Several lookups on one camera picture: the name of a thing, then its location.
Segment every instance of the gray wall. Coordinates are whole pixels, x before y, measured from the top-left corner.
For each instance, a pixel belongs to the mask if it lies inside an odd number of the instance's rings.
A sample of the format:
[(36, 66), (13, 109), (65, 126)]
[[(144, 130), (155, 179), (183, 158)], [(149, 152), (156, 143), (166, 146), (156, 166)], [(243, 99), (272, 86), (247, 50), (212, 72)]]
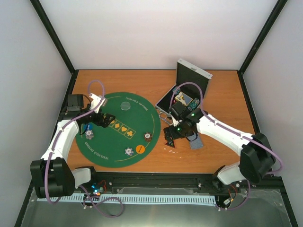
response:
[(70, 74), (28, 0), (0, 3), (0, 226), (13, 226)]
[(276, 0), (41, 0), (77, 69), (237, 70)]
[(282, 178), (303, 226), (303, 3), (288, 1), (244, 75), (260, 128), (285, 162)]

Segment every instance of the white perforated rail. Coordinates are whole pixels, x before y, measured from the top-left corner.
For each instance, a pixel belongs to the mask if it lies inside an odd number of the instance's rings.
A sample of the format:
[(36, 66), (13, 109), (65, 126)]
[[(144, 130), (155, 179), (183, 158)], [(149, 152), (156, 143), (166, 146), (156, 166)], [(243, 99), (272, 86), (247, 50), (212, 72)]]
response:
[[(119, 198), (123, 204), (184, 204), (184, 205), (204, 205), (214, 206), (214, 196), (209, 195), (127, 195), (127, 194), (103, 194), (100, 198), (94, 198), (93, 201), (99, 202), (109, 197)], [(74, 193), (72, 196), (64, 196), (60, 202), (83, 202), (85, 194)], [(46, 201), (46, 199), (37, 199), (37, 201)], [(119, 203), (116, 200), (108, 200), (105, 203)]]

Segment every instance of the gray floor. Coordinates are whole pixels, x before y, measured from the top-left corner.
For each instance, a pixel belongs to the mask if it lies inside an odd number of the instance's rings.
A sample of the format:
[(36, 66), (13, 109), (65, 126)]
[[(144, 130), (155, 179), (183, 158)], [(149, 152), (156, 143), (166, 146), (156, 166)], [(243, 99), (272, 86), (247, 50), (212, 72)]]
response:
[[(238, 195), (234, 204), (242, 200)], [(94, 209), (83, 209), (80, 203), (29, 203), (24, 227), (290, 227), (279, 192), (254, 191), (248, 202), (234, 211), (218, 211), (198, 205), (126, 205), (117, 218), (106, 218)], [(117, 204), (102, 204), (101, 210), (119, 211)]]

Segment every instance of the green poker mat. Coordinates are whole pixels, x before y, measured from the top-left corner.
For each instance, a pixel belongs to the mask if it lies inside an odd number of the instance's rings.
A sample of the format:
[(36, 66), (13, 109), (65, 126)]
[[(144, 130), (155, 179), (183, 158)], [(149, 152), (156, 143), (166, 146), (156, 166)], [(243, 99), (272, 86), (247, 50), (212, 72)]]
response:
[[(155, 147), (160, 136), (161, 124), (155, 107), (145, 98), (128, 92), (105, 95), (108, 99), (103, 113), (116, 117), (107, 128), (92, 124), (94, 137), (77, 135), (80, 152), (91, 162), (110, 168), (130, 166), (145, 158)], [(121, 104), (129, 102), (130, 109), (122, 110)], [(152, 140), (144, 140), (145, 133), (152, 134)], [(132, 148), (128, 156), (125, 149)]]

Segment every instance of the wooden tabletop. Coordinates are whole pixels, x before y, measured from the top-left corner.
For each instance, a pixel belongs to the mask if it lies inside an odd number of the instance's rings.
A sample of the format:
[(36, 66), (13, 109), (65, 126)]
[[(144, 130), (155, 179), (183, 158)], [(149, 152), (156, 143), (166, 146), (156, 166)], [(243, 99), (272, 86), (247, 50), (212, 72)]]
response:
[[(218, 120), (244, 132), (253, 133), (250, 115), (245, 103), (236, 71), (209, 70), (213, 74), (204, 109)], [(90, 81), (101, 80), (106, 94), (132, 92), (155, 105), (176, 83), (175, 70), (80, 70), (73, 94), (88, 93)], [(102, 94), (100, 84), (94, 83), (91, 92)], [(168, 125), (161, 121), (161, 128)], [(81, 166), (94, 166), (102, 172), (157, 172), (157, 173), (213, 173), (223, 165), (239, 161), (239, 157), (216, 140), (200, 135), (203, 148), (191, 150), (186, 139), (175, 140), (176, 148), (165, 145), (163, 130), (152, 152), (134, 165), (123, 168), (105, 168), (93, 164), (79, 151), (74, 140), (68, 156), (73, 170)]]

